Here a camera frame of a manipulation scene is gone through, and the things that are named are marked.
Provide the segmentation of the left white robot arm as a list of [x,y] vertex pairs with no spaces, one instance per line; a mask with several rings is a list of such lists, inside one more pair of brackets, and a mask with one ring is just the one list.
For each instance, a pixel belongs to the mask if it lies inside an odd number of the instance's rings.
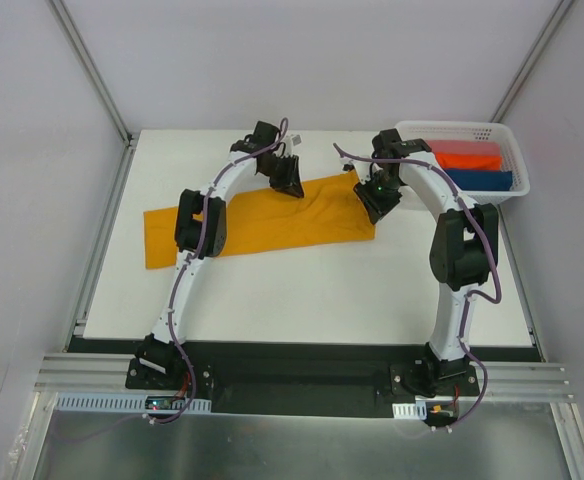
[[179,197],[174,241],[177,247],[168,297],[148,338],[162,348],[186,356],[183,317],[195,286],[211,259],[228,239],[227,207],[248,178],[262,175],[269,187],[292,198],[304,197],[296,142],[288,134],[289,120],[273,125],[259,121],[254,130],[230,147],[218,173],[200,190],[185,189]]

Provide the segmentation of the yellow t shirt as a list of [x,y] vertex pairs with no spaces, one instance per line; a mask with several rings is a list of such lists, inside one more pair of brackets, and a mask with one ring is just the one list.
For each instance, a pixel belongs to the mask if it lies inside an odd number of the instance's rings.
[[354,192],[353,172],[305,181],[305,197],[271,189],[239,193],[227,207],[228,239],[222,256],[315,245],[370,241],[375,226]]

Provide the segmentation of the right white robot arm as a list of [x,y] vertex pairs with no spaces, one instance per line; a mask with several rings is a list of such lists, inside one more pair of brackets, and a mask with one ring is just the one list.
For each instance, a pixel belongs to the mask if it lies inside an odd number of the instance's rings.
[[354,192],[371,223],[378,223],[398,206],[403,186],[416,193],[436,221],[429,264],[439,282],[439,298],[427,343],[436,361],[422,369],[422,382],[429,392],[445,394],[458,381],[450,362],[469,357],[475,299],[482,297],[492,304],[502,300],[497,209],[463,192],[438,165],[425,140],[403,140],[395,128],[373,137],[369,158],[344,151],[339,155],[343,167],[359,176]]

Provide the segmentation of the white plastic basket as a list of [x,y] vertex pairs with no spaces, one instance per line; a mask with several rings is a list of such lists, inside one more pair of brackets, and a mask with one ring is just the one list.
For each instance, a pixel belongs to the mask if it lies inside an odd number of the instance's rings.
[[501,170],[511,172],[513,181],[508,191],[464,191],[478,203],[498,205],[510,198],[529,193],[527,167],[512,131],[505,125],[489,122],[403,120],[396,124],[403,139],[422,138],[427,143],[436,141],[469,141],[495,143],[499,146]]

